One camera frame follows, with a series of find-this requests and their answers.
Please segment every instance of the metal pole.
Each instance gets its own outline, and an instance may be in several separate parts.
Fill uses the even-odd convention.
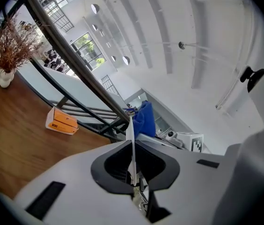
[[[46,25],[43,34],[50,41],[52,47],[67,63],[67,65],[76,73],[76,75],[85,83],[90,90],[93,91],[112,111],[114,111],[121,119],[129,122],[128,115],[113,100],[107,91],[93,77],[86,64],[71,49],[67,41],[56,29],[54,23],[49,19],[38,0],[24,0],[31,16],[37,23]]]

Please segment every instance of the white vase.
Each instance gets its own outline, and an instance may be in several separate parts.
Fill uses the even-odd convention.
[[[6,73],[3,69],[0,68],[0,86],[2,88],[7,88],[10,85],[10,82],[14,78],[15,69],[10,73]]]

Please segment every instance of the wooden table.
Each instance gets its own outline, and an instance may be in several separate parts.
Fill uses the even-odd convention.
[[[61,159],[110,143],[83,127],[72,136],[46,129],[50,109],[17,74],[0,87],[0,191],[11,198]]]

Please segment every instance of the black rectangular slot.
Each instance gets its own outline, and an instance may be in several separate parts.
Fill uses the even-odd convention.
[[[64,187],[64,183],[51,182],[32,204],[30,204],[26,211],[37,219],[42,220]]]
[[[211,161],[203,160],[203,159],[200,159],[199,161],[197,161],[197,163],[208,166],[208,167],[213,167],[213,168],[218,168],[218,166],[220,165],[219,163],[215,163],[215,162],[211,162]]]

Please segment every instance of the orange box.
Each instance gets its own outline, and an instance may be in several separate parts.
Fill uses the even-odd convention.
[[[69,135],[73,135],[78,130],[77,119],[56,107],[49,111],[45,126],[47,129]]]

